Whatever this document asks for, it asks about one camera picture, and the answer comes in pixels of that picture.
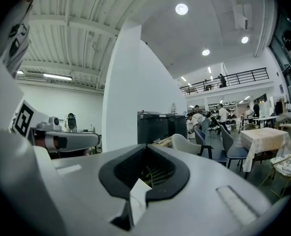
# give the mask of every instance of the ceiling light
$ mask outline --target ceiling light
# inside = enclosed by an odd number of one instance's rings
[[[203,56],[207,56],[207,55],[209,55],[210,54],[210,50],[209,49],[205,49],[204,51],[203,51]]]
[[[176,6],[175,10],[176,10],[177,14],[185,15],[188,12],[188,7],[187,7],[187,5],[180,3]]]
[[[243,37],[243,38],[242,38],[242,43],[243,43],[243,44],[246,44],[247,42],[248,42],[248,37]]]
[[[48,78],[72,81],[72,78],[66,77],[66,76],[60,76],[60,75],[54,75],[54,74],[46,74],[46,73],[44,73],[43,75],[45,77],[48,77]]]

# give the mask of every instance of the recessed ceiling light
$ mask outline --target recessed ceiling light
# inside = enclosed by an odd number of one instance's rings
[[[210,54],[210,50],[209,49],[205,49],[204,51],[203,51],[203,56],[207,56],[207,55],[209,55]]]
[[[246,36],[243,37],[243,38],[242,38],[242,43],[243,43],[243,44],[246,44],[247,42],[248,42],[248,37],[246,37]]]
[[[72,78],[66,77],[66,76],[60,76],[60,75],[54,75],[54,74],[43,74],[45,77],[48,78],[53,78],[53,79],[59,79],[59,80],[67,80],[67,81],[72,81]]]
[[[188,7],[187,7],[187,5],[180,3],[176,6],[175,10],[176,10],[177,14],[185,15],[188,12]]]

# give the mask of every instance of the white tablecloth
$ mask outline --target white tablecloth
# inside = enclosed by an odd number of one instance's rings
[[[243,147],[249,150],[245,163],[244,172],[250,172],[256,153],[278,150],[277,156],[291,154],[291,140],[287,132],[273,129],[260,128],[240,132]]]

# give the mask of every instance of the gold chair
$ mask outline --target gold chair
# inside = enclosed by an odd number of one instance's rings
[[[278,156],[275,158],[272,158],[270,160],[271,165],[272,165],[272,170],[269,173],[269,175],[264,179],[264,181],[261,183],[259,187],[263,185],[263,183],[268,179],[270,175],[273,175],[275,173],[278,173],[281,177],[283,177],[286,180],[286,184],[284,187],[284,190],[279,196],[276,192],[271,190],[275,195],[277,195],[279,198],[282,198],[284,195],[284,192],[288,186],[288,183],[291,181],[291,155],[283,155],[283,156]]]
[[[247,123],[244,126],[242,126],[241,130],[253,130],[253,129],[258,129],[258,128],[260,128],[260,126],[257,124]]]

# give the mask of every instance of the blue chair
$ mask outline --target blue chair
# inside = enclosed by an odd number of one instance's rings
[[[248,155],[248,151],[243,147],[236,147],[234,145],[233,137],[224,129],[222,125],[220,125],[221,132],[222,132],[222,141],[223,141],[223,148],[224,152],[226,154],[226,157],[229,159],[229,165],[230,167],[232,160],[241,160],[240,169],[242,170],[243,166],[243,160],[246,159]]]
[[[212,155],[212,150],[211,150],[212,147],[210,145],[204,144],[205,133],[202,132],[198,127],[195,127],[194,131],[195,131],[196,143],[201,145],[201,151],[198,155],[202,156],[204,149],[207,148],[209,159],[214,160],[214,161],[226,166],[226,162],[228,161],[226,154],[221,152],[219,155],[217,155],[217,154]]]

